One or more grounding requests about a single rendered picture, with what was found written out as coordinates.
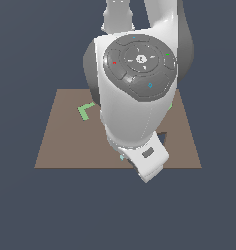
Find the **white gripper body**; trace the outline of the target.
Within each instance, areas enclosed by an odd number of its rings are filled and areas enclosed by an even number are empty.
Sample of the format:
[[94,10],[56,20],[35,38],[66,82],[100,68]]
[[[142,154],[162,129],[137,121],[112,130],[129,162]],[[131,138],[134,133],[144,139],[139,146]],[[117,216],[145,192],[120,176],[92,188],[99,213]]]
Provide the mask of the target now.
[[163,165],[169,158],[156,132],[153,132],[151,138],[143,147],[138,149],[119,147],[118,151],[146,183],[163,169]]

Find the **brown slotted board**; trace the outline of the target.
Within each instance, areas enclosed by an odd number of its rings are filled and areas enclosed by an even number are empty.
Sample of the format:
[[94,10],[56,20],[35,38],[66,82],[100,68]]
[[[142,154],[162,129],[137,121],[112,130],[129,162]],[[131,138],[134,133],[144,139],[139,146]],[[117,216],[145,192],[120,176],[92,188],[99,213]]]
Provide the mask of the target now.
[[[38,152],[37,169],[130,169],[109,145],[100,121],[100,107],[87,109],[83,120],[78,108],[92,101],[88,89],[58,89]],[[169,154],[166,169],[199,169],[201,163],[192,137],[180,91],[157,128],[165,136]]]

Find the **green L-shaped block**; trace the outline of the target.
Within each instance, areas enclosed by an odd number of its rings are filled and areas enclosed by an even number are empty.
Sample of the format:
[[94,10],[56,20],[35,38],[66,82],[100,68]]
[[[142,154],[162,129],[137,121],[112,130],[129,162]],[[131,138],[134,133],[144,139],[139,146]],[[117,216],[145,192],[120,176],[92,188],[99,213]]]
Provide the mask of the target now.
[[93,102],[90,102],[88,104],[84,104],[84,105],[79,106],[77,108],[77,110],[78,110],[78,112],[79,112],[79,114],[80,114],[80,116],[81,116],[81,118],[82,118],[83,121],[86,121],[86,120],[89,119],[88,114],[87,114],[87,110],[89,108],[93,107],[94,105],[95,104]]

